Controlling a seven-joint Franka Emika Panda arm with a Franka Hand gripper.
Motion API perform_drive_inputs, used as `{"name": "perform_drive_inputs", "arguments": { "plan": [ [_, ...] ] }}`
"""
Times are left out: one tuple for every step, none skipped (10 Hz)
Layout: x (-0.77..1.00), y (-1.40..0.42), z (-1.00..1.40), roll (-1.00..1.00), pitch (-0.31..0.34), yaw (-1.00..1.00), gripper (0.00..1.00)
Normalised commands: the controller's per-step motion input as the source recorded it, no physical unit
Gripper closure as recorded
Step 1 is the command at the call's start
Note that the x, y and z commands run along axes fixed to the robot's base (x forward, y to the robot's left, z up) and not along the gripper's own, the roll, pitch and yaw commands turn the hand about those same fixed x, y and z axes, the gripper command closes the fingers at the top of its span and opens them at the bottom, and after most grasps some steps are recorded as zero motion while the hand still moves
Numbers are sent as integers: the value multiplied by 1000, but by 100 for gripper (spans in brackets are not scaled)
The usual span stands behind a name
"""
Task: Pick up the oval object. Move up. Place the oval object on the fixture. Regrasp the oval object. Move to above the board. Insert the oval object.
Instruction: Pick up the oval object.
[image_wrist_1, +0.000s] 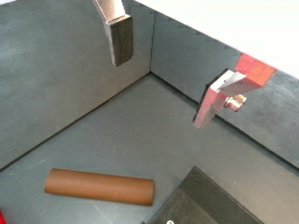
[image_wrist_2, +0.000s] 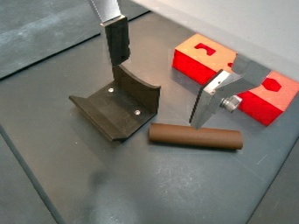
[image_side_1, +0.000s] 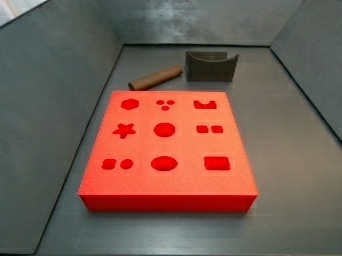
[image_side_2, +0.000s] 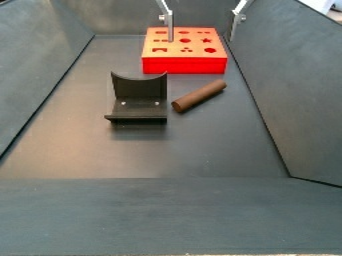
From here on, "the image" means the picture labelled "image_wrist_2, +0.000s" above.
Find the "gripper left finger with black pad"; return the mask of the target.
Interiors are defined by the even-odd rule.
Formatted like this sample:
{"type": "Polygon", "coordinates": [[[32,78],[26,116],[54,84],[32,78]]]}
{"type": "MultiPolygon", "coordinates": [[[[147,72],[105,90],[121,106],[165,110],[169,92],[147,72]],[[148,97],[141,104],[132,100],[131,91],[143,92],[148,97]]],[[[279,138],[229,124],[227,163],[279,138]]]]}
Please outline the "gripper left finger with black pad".
{"type": "Polygon", "coordinates": [[[128,21],[119,9],[117,0],[88,0],[91,9],[104,27],[112,66],[129,58],[128,21]]]}

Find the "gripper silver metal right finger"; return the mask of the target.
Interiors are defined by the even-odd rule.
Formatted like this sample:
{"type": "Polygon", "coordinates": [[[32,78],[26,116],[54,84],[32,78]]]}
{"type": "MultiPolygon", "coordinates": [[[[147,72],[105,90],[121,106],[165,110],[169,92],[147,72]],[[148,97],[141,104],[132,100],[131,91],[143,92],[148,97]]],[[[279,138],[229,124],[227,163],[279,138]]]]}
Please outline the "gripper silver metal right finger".
{"type": "Polygon", "coordinates": [[[232,63],[231,73],[219,70],[208,83],[200,87],[191,111],[191,126],[199,129],[219,108],[232,112],[241,102],[237,94],[256,88],[269,72],[269,68],[244,55],[237,54],[232,63]]]}

